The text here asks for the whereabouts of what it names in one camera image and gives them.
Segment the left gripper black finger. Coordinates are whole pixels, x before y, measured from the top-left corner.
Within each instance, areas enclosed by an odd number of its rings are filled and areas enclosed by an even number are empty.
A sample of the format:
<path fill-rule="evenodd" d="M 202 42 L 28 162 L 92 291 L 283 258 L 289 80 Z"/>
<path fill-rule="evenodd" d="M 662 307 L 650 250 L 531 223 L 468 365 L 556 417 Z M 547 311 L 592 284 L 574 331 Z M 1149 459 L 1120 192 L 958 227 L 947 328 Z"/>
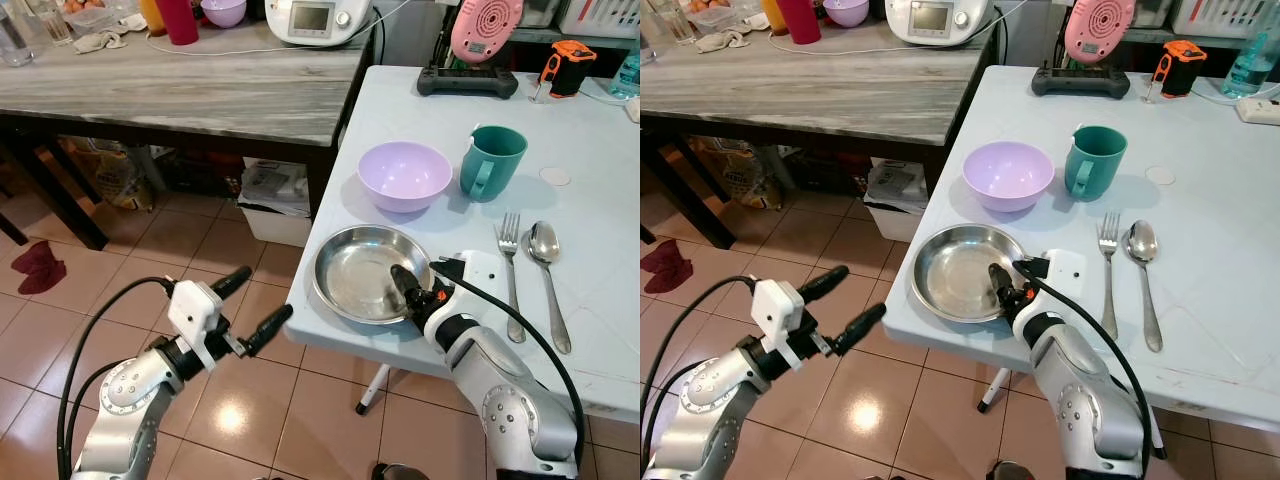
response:
<path fill-rule="evenodd" d="M 247 356 L 257 357 L 259 353 L 276 337 L 278 332 L 285 324 L 285 321 L 292 316 L 293 307 L 284 303 L 274 312 L 268 315 L 256 328 L 252 335 L 244 340 L 244 352 Z"/>
<path fill-rule="evenodd" d="M 229 300 L 246 282 L 252 276 L 252 269 L 248 266 L 241 266 L 236 269 L 232 274 L 214 282 L 210 288 L 221 300 Z"/>
<path fill-rule="evenodd" d="M 797 293 L 804 301 L 818 301 L 835 291 L 838 284 L 849 275 L 847 266 L 837 266 L 819 276 L 810 279 L 808 283 L 797 288 Z"/>
<path fill-rule="evenodd" d="M 860 340 L 863 340 L 874 325 L 884 316 L 887 308 L 884 303 L 876 303 L 858 315 L 845 330 L 833 340 L 833 353 L 844 357 Z"/>

